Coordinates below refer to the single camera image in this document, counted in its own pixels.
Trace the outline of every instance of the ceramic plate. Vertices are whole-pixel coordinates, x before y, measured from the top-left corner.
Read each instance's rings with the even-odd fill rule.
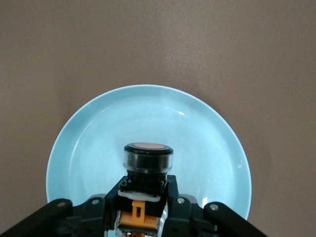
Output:
[[[230,126],[211,107],[183,91],[133,85],[104,93],[65,124],[50,154],[48,201],[73,205],[106,194],[123,175],[123,148],[132,142],[174,149],[179,193],[199,205],[219,201],[247,219],[251,178],[244,150]]]

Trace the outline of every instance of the metal screw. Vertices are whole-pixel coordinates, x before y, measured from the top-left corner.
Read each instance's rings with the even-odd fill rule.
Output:
[[[98,204],[100,201],[99,199],[94,199],[91,201],[92,205]]]
[[[216,204],[211,204],[209,207],[211,208],[212,211],[218,210],[218,205],[216,205]]]
[[[184,198],[179,197],[179,198],[177,199],[177,202],[178,202],[179,204],[184,204],[185,200],[184,200]]]
[[[61,207],[61,206],[64,206],[64,205],[66,205],[66,203],[65,203],[64,201],[61,201],[61,202],[59,202],[59,203],[57,204],[58,207]]]

